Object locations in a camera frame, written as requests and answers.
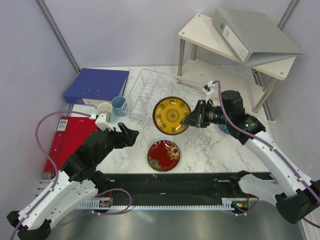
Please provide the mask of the clear plastic bin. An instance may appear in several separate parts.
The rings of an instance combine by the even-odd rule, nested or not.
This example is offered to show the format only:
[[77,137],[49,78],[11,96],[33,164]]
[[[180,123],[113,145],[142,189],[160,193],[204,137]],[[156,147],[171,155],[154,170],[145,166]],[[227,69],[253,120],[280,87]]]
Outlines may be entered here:
[[285,153],[301,171],[313,180],[318,180],[320,178],[320,173],[317,169],[318,164],[287,118],[281,114],[275,121],[268,120],[267,123],[272,139],[281,151]]

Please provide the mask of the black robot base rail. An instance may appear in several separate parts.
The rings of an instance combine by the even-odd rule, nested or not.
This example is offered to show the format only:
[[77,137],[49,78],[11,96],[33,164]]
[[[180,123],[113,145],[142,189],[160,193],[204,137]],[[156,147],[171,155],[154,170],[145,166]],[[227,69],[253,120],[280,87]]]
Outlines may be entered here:
[[116,205],[218,205],[222,199],[255,199],[236,184],[240,172],[94,173],[93,183],[104,197],[112,191]]

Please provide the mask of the blue triangle patterned bowl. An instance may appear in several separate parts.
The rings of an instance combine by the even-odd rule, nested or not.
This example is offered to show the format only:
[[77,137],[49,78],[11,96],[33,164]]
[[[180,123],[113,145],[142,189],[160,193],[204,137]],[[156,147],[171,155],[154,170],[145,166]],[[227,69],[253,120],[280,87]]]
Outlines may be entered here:
[[219,124],[218,128],[221,132],[223,132],[224,134],[230,135],[230,131],[228,130],[228,127],[225,124]]

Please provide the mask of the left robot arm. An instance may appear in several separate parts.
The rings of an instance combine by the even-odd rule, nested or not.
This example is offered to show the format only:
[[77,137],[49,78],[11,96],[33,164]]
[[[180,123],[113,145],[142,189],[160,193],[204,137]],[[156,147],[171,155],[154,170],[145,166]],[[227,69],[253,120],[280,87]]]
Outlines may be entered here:
[[132,147],[139,131],[122,122],[116,129],[96,130],[71,154],[55,178],[40,195],[20,211],[11,211],[7,220],[13,236],[21,240],[45,240],[53,228],[80,204],[109,192],[110,180],[97,166],[114,149]]

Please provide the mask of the black lacquer plate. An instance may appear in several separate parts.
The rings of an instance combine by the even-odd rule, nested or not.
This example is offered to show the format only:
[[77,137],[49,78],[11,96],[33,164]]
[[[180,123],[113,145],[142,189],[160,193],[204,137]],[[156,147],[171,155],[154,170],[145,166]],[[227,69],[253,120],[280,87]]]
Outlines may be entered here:
[[177,169],[180,166],[180,161],[168,160],[162,161],[157,159],[148,160],[149,166],[158,172],[169,172],[173,169]]

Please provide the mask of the red and gold lacquer bowl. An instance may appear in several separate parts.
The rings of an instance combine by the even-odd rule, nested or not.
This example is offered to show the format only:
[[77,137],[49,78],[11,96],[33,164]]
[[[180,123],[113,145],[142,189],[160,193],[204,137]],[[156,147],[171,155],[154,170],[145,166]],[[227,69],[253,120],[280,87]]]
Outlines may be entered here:
[[159,140],[152,144],[147,152],[149,166],[158,172],[174,169],[181,160],[179,147],[170,140]]

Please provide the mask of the light blue ceramic mug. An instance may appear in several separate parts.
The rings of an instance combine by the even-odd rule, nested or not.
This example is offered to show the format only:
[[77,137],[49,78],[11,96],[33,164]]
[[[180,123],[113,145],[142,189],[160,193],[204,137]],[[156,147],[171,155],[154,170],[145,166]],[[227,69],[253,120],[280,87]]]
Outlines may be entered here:
[[112,116],[112,112],[113,112],[113,106],[111,103],[109,102],[102,102],[100,104],[95,104],[94,105],[95,109],[96,109],[96,118],[99,117],[100,114],[105,114],[105,116],[110,119]]

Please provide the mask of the white wire dish rack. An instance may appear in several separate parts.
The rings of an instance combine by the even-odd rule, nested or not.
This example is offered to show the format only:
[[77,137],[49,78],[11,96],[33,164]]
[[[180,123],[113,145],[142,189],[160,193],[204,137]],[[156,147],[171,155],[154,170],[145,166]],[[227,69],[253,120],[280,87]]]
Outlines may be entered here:
[[206,98],[206,94],[199,86],[187,83],[185,78],[144,68],[138,74],[131,91],[125,95],[127,107],[124,112],[129,118],[155,128],[159,134],[168,138],[195,135],[197,129],[194,127],[188,127],[185,132],[178,135],[166,135],[155,127],[153,109],[161,99],[167,97],[183,99],[192,111],[198,100]]

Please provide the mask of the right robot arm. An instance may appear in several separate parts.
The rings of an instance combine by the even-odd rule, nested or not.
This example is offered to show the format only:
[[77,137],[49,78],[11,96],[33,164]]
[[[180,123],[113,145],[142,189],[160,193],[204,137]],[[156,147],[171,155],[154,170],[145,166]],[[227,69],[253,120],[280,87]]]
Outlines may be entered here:
[[195,109],[181,123],[196,128],[210,124],[226,125],[231,136],[254,153],[273,175],[271,182],[241,171],[229,184],[235,197],[254,195],[274,205],[280,215],[295,224],[320,206],[320,182],[312,180],[278,149],[264,125],[245,112],[238,91],[226,90],[219,95],[220,105],[199,100]]

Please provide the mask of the yellow patterned dark-rimmed plate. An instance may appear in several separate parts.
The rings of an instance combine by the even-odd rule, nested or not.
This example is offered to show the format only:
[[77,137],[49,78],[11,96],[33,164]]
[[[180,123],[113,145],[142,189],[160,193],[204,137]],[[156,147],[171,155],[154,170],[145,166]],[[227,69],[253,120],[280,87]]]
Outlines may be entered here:
[[191,114],[191,108],[183,99],[170,96],[161,99],[154,107],[152,120],[163,134],[175,136],[184,133],[188,126],[181,121]]

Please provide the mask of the light blue plastic cup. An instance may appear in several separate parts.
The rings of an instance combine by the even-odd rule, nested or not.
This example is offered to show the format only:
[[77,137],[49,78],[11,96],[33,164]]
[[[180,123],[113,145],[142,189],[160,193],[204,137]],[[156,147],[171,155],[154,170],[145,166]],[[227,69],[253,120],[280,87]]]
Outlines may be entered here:
[[118,116],[124,117],[126,115],[127,102],[125,97],[117,96],[112,100],[111,104]]

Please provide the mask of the white two-tier shelf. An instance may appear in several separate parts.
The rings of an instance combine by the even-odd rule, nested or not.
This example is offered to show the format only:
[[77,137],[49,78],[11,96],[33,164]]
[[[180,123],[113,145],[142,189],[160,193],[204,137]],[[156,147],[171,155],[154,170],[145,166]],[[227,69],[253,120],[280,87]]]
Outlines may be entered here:
[[[291,57],[253,67],[244,66],[213,26],[212,18],[203,14],[195,15],[178,36],[178,79],[199,87],[210,80],[220,80],[223,90],[240,92],[244,107],[250,113],[256,114],[266,107],[266,100],[276,84],[286,79],[295,61]],[[197,48],[225,57],[235,64],[210,64],[196,57]]]

